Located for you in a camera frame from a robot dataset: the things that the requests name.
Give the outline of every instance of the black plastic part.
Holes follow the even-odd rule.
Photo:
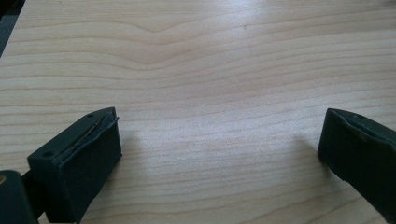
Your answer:
[[[0,223],[37,224],[21,175],[0,171]]]
[[[50,222],[81,221],[121,157],[117,121],[114,107],[95,111],[28,157]]]
[[[29,203],[35,218],[39,218],[45,211],[47,195],[44,185],[33,179],[32,171],[28,171],[22,177]]]
[[[330,108],[318,157],[388,223],[396,223],[396,132],[361,115]]]

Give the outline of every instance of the black rubber pad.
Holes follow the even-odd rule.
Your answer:
[[[388,223],[396,223],[396,132],[361,115],[328,109],[318,156]]]
[[[95,111],[28,157],[50,222],[81,221],[121,157],[117,121],[114,107]]]

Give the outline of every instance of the wood grain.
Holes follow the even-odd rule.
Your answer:
[[[0,169],[114,105],[123,157],[82,223],[384,223],[316,148],[328,107],[396,129],[395,4],[27,1]]]

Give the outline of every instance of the screw hole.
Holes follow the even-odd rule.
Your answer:
[[[53,155],[52,152],[46,152],[43,154],[43,157],[51,157]]]
[[[7,177],[5,175],[0,175],[0,185],[6,182]]]

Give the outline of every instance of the wooden table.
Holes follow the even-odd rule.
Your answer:
[[[384,223],[316,150],[328,107],[396,129],[395,4],[28,0],[0,169],[114,105],[123,157],[82,223]]]

